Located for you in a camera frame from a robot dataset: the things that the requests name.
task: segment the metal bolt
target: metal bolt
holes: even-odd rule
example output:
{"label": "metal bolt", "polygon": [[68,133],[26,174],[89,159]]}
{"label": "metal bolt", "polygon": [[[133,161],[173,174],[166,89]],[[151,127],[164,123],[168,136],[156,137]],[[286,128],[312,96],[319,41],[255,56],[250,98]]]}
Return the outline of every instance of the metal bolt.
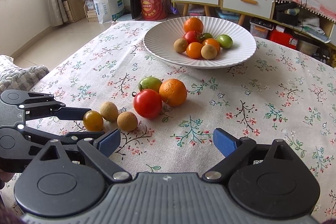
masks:
{"label": "metal bolt", "polygon": [[129,179],[130,177],[130,174],[125,172],[125,171],[119,171],[119,172],[115,172],[113,175],[112,175],[112,178],[115,179],[115,180],[120,180],[120,181],[124,181],[124,180],[127,180]]}
{"label": "metal bolt", "polygon": [[222,176],[221,173],[217,172],[217,171],[209,171],[205,173],[205,178],[208,180],[216,180],[216,179],[220,179]]}

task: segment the white shopping bag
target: white shopping bag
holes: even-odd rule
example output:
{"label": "white shopping bag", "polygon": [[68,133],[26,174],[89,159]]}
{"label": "white shopping bag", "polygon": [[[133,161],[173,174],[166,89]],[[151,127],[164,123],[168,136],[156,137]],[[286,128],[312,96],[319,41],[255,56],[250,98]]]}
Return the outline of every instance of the white shopping bag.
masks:
{"label": "white shopping bag", "polygon": [[123,0],[93,0],[99,23],[112,22],[124,12]]}

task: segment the floral tablecloth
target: floral tablecloth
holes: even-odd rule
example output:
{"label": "floral tablecloth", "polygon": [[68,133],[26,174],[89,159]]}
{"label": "floral tablecloth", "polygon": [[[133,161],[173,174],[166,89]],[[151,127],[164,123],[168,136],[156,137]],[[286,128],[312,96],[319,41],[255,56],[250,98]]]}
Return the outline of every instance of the floral tablecloth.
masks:
{"label": "floral tablecloth", "polygon": [[[164,63],[142,43],[157,22],[118,23],[44,77],[33,91],[52,93],[67,106],[99,110],[104,101],[120,112],[133,111],[139,80],[153,75],[177,78],[188,89],[180,107],[164,105],[161,115],[139,118],[134,132],[122,132],[120,147],[110,157],[137,172],[198,172],[223,159],[212,141],[221,127],[237,138],[257,143],[285,139],[321,186],[313,216],[336,216],[336,71],[300,52],[257,38],[257,51],[231,68],[198,70]],[[29,126],[55,134],[84,131],[80,121],[55,117],[29,121]],[[115,128],[116,124],[105,124]],[[12,181],[2,191],[15,210]]]}

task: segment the cushion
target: cushion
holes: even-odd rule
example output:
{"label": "cushion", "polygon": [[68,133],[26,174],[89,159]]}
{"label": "cushion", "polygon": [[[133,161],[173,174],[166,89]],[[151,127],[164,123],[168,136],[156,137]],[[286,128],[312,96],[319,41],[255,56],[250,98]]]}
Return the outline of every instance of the cushion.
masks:
{"label": "cushion", "polygon": [[13,63],[13,58],[0,55],[0,93],[5,90],[29,91],[49,70],[46,66],[20,68]]}

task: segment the white plate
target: white plate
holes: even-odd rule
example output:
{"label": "white plate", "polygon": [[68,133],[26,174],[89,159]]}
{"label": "white plate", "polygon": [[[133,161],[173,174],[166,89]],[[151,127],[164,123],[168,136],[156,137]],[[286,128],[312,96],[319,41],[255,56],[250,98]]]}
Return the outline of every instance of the white plate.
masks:
{"label": "white plate", "polygon": [[191,17],[179,17],[159,23],[150,29],[143,43],[146,49],[156,57],[175,65],[199,69],[217,69],[238,65],[248,60],[257,48],[254,37],[243,27],[215,17],[197,17],[204,24],[204,31],[213,35],[227,34],[233,40],[233,46],[221,49],[213,60],[192,59],[186,53],[179,54],[174,48],[174,42],[184,35],[183,24]]}

